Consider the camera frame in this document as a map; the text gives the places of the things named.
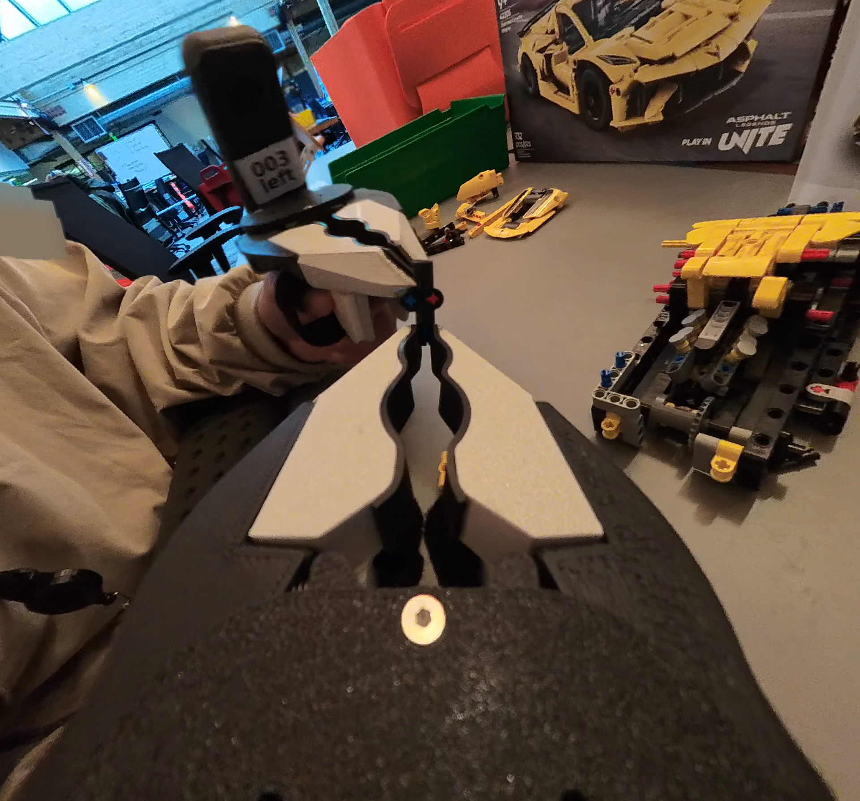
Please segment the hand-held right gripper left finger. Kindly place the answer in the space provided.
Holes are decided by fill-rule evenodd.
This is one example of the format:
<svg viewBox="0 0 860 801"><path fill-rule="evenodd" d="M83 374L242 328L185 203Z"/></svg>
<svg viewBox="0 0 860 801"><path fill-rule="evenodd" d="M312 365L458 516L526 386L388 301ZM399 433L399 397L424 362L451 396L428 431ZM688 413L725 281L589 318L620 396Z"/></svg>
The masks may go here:
<svg viewBox="0 0 860 801"><path fill-rule="evenodd" d="M414 410L414 328L399 329L313 401L248 533L335 552L378 585L415 584L415 498L403 428Z"/></svg>

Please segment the partly built toy car chassis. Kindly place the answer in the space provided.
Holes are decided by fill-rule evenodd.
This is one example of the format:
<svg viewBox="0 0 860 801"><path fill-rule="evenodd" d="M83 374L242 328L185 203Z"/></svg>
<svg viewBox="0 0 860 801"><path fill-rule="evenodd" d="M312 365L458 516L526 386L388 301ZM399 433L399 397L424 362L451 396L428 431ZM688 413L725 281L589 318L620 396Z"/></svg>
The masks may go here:
<svg viewBox="0 0 860 801"><path fill-rule="evenodd" d="M811 465L796 419L839 435L856 397L859 214L843 202L699 221L675 249L660 309L636 345L600 372L597 435L640 448L665 432L691 468L757 491Z"/></svg>

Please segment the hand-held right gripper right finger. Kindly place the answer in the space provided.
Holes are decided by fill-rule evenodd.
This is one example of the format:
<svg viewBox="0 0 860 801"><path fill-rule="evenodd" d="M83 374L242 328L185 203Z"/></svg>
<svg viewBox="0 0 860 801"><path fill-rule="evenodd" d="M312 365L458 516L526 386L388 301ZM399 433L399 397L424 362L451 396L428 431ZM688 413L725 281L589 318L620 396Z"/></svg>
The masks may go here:
<svg viewBox="0 0 860 801"><path fill-rule="evenodd" d="M604 539L532 395L438 331L438 410L452 438L438 498L438 582L481 584L513 556Z"/></svg>

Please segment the green plastic bin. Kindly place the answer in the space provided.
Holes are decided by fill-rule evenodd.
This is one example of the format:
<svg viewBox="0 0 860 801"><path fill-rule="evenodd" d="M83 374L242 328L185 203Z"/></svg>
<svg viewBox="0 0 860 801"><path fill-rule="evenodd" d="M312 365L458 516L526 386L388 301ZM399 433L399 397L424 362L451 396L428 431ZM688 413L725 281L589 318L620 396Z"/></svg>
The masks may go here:
<svg viewBox="0 0 860 801"><path fill-rule="evenodd" d="M456 100L333 160L332 183L392 194L408 217L509 166L506 97Z"/></svg>

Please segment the black office chair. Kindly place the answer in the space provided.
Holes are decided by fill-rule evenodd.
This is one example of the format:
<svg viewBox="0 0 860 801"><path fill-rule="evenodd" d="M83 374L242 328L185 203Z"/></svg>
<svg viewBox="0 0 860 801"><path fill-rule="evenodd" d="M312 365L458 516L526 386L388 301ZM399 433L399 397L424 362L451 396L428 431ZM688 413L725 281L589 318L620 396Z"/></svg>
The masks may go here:
<svg viewBox="0 0 860 801"><path fill-rule="evenodd" d="M194 283L215 275L212 263L230 269L224 245L241 229L232 224L214 233L202 245L177 256L155 237L133 226L85 194L68 179L55 179L30 187L34 198L51 202L64 236L89 248L102 262L132 280L143 276Z"/></svg>

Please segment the large yellow toy car panel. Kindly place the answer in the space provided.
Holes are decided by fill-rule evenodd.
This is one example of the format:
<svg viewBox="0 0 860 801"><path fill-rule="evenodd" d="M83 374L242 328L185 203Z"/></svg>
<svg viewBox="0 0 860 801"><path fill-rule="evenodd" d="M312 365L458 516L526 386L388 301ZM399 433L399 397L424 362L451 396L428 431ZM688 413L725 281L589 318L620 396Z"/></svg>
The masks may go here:
<svg viewBox="0 0 860 801"><path fill-rule="evenodd" d="M522 239L541 228L568 202L556 188L528 188L488 215L482 232L494 239Z"/></svg>

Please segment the red office chair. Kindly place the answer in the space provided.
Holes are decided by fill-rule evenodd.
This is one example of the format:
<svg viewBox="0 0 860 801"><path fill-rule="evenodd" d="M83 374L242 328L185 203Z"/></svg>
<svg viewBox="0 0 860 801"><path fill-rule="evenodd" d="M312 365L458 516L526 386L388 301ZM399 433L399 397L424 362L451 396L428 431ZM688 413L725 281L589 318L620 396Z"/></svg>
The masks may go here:
<svg viewBox="0 0 860 801"><path fill-rule="evenodd" d="M212 213L243 207L241 195L225 164L211 164L200 171L198 195Z"/></svg>

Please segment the person's left forearm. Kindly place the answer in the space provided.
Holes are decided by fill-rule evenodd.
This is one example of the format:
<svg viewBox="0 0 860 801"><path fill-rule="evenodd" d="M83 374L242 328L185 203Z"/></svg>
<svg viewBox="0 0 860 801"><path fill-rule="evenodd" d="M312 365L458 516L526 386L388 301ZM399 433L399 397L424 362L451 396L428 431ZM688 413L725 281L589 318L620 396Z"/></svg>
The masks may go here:
<svg viewBox="0 0 860 801"><path fill-rule="evenodd" d="M126 400L161 412L244 387L282 395L333 372L331 361L300 359L263 322L265 286L248 265L193 285L135 280L115 320Z"/></svg>

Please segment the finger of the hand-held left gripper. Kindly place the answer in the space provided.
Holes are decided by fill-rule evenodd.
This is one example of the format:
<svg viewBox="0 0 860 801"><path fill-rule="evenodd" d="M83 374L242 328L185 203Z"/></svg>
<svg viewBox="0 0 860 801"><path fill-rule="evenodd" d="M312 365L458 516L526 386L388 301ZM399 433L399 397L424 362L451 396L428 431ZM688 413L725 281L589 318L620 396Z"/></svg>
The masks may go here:
<svg viewBox="0 0 860 801"><path fill-rule="evenodd" d="M338 209L335 215L342 221L352 220L364 225L364 228L352 229L350 233L364 245L380 245L379 241L371 240L373 234L383 237L385 247L407 262L428 260L409 219L397 199L388 192L356 189L353 199Z"/></svg>
<svg viewBox="0 0 860 801"><path fill-rule="evenodd" d="M321 225L282 233L282 249L297 259L302 277L314 289L336 292L400 292L416 281L381 247L350 237L329 236Z"/></svg>

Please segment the black perforated chair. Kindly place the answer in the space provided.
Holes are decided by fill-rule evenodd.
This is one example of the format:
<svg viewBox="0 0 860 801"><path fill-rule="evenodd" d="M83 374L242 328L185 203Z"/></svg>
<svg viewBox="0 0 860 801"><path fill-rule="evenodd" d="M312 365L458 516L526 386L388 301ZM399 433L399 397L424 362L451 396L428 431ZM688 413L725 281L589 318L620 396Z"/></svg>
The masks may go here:
<svg viewBox="0 0 860 801"><path fill-rule="evenodd" d="M168 412L181 433L158 548L210 492L216 498L214 508L260 508L277 457L267 452L267 444L263 454L254 451L300 403L294 397L251 390Z"/></svg>

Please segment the toy car set box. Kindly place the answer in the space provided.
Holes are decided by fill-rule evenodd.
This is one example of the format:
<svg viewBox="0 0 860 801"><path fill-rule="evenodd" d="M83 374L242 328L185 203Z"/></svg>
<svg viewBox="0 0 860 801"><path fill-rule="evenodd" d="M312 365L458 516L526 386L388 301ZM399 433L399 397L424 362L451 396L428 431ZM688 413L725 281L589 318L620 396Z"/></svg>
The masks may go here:
<svg viewBox="0 0 860 801"><path fill-rule="evenodd" d="M844 0L496 0L521 163L792 162Z"/></svg>

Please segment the person's left hand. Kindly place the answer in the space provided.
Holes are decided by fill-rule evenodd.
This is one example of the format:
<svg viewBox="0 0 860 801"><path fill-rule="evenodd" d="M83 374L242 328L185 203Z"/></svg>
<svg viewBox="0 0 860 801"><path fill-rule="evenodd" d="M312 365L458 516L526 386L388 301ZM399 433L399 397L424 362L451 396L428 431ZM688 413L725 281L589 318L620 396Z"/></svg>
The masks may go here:
<svg viewBox="0 0 860 801"><path fill-rule="evenodd" d="M256 301L256 312L262 325L280 346L294 359L304 363L326 363L353 366L371 354L396 331L398 320L389 301L369 298L374 337L371 341L355 343L348 336L339 342L320 347L307 343L276 304L276 283L279 274L266 274Z"/></svg>

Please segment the yellow toy car fender piece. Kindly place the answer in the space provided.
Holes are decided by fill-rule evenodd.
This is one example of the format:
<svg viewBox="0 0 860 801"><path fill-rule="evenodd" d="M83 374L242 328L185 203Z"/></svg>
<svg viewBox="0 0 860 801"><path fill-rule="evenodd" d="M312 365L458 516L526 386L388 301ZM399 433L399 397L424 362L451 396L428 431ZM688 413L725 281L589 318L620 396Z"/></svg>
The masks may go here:
<svg viewBox="0 0 860 801"><path fill-rule="evenodd" d="M460 203L477 204L488 198L499 198L500 186L504 183L503 176L496 170L479 172L470 180L464 182L456 195Z"/></svg>

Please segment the toy car instruction booklet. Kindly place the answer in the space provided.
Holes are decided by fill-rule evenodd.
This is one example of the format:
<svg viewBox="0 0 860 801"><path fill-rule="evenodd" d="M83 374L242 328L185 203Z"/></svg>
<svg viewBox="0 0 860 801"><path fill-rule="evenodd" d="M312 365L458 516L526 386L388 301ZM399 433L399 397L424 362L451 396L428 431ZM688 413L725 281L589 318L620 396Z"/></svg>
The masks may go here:
<svg viewBox="0 0 860 801"><path fill-rule="evenodd" d="M789 201L859 210L859 0L851 0L833 52Z"/></svg>

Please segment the black toy axle assembly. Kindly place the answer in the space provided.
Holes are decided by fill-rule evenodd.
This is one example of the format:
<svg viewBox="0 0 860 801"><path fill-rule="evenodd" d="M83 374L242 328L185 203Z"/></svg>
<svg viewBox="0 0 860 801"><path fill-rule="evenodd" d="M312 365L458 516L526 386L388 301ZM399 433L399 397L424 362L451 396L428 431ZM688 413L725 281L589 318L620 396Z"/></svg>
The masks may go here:
<svg viewBox="0 0 860 801"><path fill-rule="evenodd" d="M428 257L436 256L446 250L453 250L465 244L466 229L453 222L431 231L422 241L422 247Z"/></svg>

